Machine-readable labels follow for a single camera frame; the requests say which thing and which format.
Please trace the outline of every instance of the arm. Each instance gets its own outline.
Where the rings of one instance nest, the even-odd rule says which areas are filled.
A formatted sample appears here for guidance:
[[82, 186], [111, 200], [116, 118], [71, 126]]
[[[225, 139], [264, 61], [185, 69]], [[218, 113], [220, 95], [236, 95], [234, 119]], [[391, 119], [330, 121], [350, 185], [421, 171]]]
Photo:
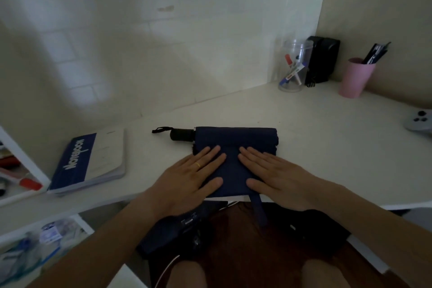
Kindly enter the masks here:
[[288, 209], [326, 213], [403, 278], [432, 287], [432, 233], [287, 160], [251, 147], [240, 152], [242, 164], [264, 181], [248, 179], [251, 189]]
[[214, 178], [200, 188], [224, 162], [225, 154], [210, 162], [219, 150], [207, 147], [169, 167], [152, 187], [28, 287], [108, 286], [156, 221], [196, 208], [222, 185], [222, 178]]

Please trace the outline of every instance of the clear plastic jar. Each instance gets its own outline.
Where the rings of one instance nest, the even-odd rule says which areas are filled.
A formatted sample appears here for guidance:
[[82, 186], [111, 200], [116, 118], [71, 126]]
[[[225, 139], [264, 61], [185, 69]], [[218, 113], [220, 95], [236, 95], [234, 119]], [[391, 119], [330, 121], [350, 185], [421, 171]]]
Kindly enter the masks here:
[[279, 90], [298, 92], [303, 89], [313, 46], [311, 40], [287, 40], [283, 43], [278, 72]]

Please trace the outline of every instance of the forearm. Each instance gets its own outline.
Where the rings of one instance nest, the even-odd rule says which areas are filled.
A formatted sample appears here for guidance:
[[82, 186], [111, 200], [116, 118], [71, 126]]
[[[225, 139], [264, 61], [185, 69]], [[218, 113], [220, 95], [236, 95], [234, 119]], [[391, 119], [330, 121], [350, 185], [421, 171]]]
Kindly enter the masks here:
[[330, 184], [318, 208], [337, 221], [395, 272], [418, 287], [432, 286], [432, 233]]
[[137, 211], [129, 204], [29, 287], [108, 286], [155, 223], [153, 214], [139, 210], [136, 216]]

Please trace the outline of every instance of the folded navy blue umbrella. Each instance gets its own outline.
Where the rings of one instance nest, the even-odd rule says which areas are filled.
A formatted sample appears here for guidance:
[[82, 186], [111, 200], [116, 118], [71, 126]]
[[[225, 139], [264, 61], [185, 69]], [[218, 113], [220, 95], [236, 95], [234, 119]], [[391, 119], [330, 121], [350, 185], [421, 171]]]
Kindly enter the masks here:
[[260, 195], [246, 186], [248, 178], [261, 180], [251, 173], [238, 159], [240, 147], [253, 147], [261, 153], [267, 152], [276, 155], [276, 146], [279, 143], [275, 128], [218, 128], [211, 126], [199, 126], [196, 130], [174, 129], [172, 127], [160, 127], [153, 133], [171, 130], [170, 137], [175, 141], [194, 142], [193, 154], [199, 153], [209, 146], [219, 145], [220, 152], [216, 155], [226, 154], [225, 162], [210, 175], [203, 184], [221, 176], [223, 185], [209, 197], [228, 197], [249, 195], [252, 207], [258, 223], [266, 225], [267, 218], [262, 209]]

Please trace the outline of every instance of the hand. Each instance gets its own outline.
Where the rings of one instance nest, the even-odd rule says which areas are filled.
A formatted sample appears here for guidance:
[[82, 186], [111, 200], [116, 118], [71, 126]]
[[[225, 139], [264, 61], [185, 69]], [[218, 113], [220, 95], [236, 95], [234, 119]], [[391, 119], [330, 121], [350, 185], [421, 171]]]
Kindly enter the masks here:
[[223, 184], [222, 178], [217, 177], [200, 188], [204, 180], [225, 161], [226, 154], [221, 154], [210, 162], [219, 150], [219, 146], [212, 150], [206, 147], [195, 156], [191, 154], [179, 160], [132, 203], [140, 204], [141, 208], [143, 203], [149, 204], [156, 221], [196, 208]]
[[241, 163], [264, 181], [248, 179], [247, 186], [287, 209], [318, 209], [319, 196], [325, 194], [327, 185], [332, 184], [299, 165], [272, 154], [262, 154], [252, 147], [247, 150], [241, 147], [240, 152]]

